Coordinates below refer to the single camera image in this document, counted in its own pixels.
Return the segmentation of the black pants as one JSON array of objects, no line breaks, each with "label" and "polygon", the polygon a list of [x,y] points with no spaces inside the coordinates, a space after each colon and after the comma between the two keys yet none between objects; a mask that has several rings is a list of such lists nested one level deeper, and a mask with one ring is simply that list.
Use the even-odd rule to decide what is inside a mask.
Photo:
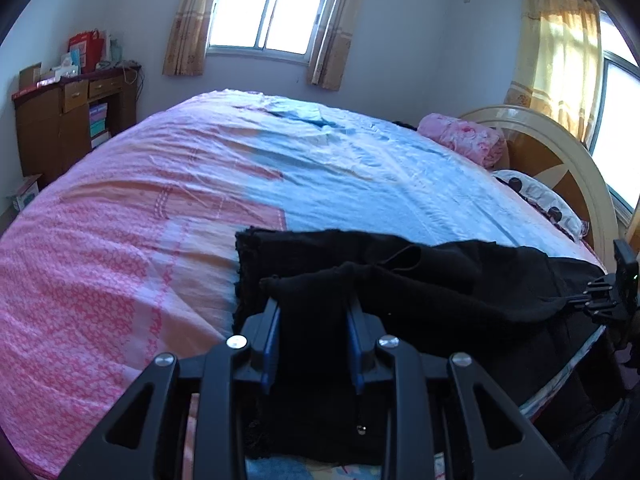
[{"label": "black pants", "polygon": [[567,300],[600,266],[481,240],[437,246],[358,231],[269,231],[235,237],[236,325],[283,307],[298,330],[321,330],[351,304],[416,350],[469,353],[518,404],[577,477],[592,476],[634,435],[610,336]]}]

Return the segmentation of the white dotted pillow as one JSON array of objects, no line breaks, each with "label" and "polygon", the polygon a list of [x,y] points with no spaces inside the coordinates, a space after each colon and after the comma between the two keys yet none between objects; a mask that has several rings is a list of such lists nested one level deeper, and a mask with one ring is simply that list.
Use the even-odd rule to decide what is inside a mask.
[{"label": "white dotted pillow", "polygon": [[578,217],[568,203],[547,185],[511,169],[495,170],[491,174],[521,196],[573,242],[580,242],[588,234],[589,223]]}]

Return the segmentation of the cream wooden headboard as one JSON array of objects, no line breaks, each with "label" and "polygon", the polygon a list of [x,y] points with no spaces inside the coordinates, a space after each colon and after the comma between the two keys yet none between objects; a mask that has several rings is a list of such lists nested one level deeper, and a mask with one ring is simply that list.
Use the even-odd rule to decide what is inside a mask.
[{"label": "cream wooden headboard", "polygon": [[509,169],[547,185],[589,224],[584,237],[605,269],[615,269],[618,224],[612,196],[587,149],[544,114],[516,105],[493,105],[461,116],[500,129],[506,136]]}]

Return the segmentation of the pink and blue bed sheet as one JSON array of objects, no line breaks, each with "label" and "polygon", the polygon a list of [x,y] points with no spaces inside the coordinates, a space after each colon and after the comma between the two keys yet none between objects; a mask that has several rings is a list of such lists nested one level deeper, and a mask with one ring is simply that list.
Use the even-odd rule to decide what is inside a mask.
[{"label": "pink and blue bed sheet", "polygon": [[248,226],[596,260],[412,130],[261,93],[194,96],[81,159],[2,235],[1,426],[30,472],[55,478],[157,353],[230,335]]}]

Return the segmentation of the pink floral folded blanket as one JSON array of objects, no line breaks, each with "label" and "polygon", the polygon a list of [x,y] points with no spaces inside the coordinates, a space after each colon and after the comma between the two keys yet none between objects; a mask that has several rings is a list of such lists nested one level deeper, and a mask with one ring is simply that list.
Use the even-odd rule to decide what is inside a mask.
[{"label": "pink floral folded blanket", "polygon": [[485,169],[495,167],[508,152],[500,129],[441,114],[423,117],[418,133]]}]

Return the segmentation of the yellow side curtain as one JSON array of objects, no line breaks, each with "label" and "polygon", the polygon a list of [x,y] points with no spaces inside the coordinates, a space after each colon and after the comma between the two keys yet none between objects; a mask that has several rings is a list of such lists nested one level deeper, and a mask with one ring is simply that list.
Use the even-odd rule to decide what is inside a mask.
[{"label": "yellow side curtain", "polygon": [[602,75],[597,0],[523,0],[508,104],[543,114],[586,143],[596,123]]}]

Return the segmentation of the white box on floor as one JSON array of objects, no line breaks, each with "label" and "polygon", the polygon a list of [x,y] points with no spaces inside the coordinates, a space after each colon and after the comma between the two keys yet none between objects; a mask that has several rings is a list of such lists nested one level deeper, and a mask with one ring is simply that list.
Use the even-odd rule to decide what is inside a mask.
[{"label": "white box on floor", "polygon": [[39,194],[38,180],[41,174],[24,177],[17,182],[14,190],[8,195],[12,207],[16,212],[23,211]]}]

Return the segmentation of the brown wooden desk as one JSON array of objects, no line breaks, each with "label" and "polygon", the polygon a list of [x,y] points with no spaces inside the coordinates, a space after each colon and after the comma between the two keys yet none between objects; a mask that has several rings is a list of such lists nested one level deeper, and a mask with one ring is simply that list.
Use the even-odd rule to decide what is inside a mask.
[{"label": "brown wooden desk", "polygon": [[44,188],[98,146],[137,123],[142,66],[98,70],[12,96],[24,176]]}]

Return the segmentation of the beige curtain right of window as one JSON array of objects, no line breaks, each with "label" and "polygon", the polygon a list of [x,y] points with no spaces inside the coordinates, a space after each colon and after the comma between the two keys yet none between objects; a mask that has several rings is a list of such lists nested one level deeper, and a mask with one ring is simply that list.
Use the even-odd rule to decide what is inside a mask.
[{"label": "beige curtain right of window", "polygon": [[337,91],[352,46],[361,0],[326,0],[312,45],[307,82]]}]

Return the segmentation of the beige curtain of window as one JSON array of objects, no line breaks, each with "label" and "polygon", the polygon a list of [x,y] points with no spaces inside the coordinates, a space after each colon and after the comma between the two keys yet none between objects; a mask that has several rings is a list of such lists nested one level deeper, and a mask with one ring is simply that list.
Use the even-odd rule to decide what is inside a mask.
[{"label": "beige curtain of window", "polygon": [[312,45],[307,82],[337,91],[352,46],[361,0],[326,0]]},{"label": "beige curtain of window", "polygon": [[202,76],[214,0],[181,0],[164,57],[165,76]]}]

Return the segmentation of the cardboard box on desk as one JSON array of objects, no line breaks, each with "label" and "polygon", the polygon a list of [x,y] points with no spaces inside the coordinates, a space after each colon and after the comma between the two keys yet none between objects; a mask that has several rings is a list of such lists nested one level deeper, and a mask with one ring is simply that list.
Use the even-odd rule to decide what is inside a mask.
[{"label": "cardboard box on desk", "polygon": [[41,64],[37,63],[23,68],[18,75],[18,88],[25,90],[32,88],[40,79]]}]

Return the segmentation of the beige curtain left of window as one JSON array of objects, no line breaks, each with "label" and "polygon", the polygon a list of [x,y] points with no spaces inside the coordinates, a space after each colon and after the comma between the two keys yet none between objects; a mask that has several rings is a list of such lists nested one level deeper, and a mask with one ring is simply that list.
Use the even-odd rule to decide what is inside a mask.
[{"label": "beige curtain left of window", "polygon": [[165,76],[202,76],[214,0],[181,0],[164,57]]}]

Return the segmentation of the red gift bag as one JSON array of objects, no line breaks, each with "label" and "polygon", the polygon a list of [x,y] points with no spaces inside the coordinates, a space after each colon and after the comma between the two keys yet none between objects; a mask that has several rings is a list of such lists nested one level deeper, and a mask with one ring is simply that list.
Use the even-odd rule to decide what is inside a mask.
[{"label": "red gift bag", "polygon": [[105,32],[99,29],[87,30],[70,37],[67,51],[72,55],[72,61],[79,67],[82,74],[91,73],[104,57],[105,43]]}]

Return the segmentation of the window with white frame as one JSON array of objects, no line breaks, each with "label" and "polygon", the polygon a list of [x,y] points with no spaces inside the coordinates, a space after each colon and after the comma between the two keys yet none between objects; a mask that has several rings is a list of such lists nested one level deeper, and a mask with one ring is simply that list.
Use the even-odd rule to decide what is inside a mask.
[{"label": "window with white frame", "polygon": [[307,62],[328,0],[214,0],[207,50]]}]

